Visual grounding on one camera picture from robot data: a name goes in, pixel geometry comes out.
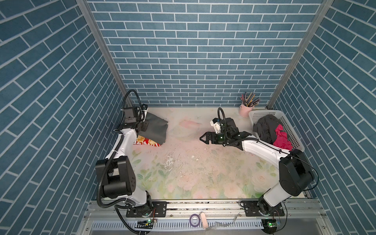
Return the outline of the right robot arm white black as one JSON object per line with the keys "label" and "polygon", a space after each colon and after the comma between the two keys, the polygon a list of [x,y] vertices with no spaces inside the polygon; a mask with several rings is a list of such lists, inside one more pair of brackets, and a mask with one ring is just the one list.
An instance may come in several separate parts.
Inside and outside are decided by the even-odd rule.
{"label": "right robot arm white black", "polygon": [[277,148],[251,133],[236,127],[232,118],[215,118],[210,122],[213,132],[206,132],[199,139],[205,144],[236,147],[255,154],[274,165],[279,171],[279,182],[258,200],[259,213],[267,216],[274,212],[283,201],[298,196],[314,181],[315,169],[307,162],[304,153]]}

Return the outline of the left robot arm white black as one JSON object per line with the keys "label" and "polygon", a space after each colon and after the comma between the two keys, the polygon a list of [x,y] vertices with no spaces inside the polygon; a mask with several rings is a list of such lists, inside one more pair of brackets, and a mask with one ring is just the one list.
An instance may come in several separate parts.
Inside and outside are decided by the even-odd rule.
{"label": "left robot arm white black", "polygon": [[101,208],[124,202],[132,208],[152,209],[149,193],[137,186],[130,160],[132,146],[143,127],[142,121],[124,124],[123,129],[115,131],[117,139],[110,153],[96,162],[97,204]]}

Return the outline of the grey t shirt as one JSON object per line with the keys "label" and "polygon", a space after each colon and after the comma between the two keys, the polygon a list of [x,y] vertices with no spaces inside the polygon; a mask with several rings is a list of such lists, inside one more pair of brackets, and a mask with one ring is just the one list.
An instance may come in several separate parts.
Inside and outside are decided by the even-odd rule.
{"label": "grey t shirt", "polygon": [[148,112],[143,124],[147,123],[145,131],[140,131],[139,134],[145,138],[153,140],[162,145],[166,140],[166,131],[168,128],[168,121]]}

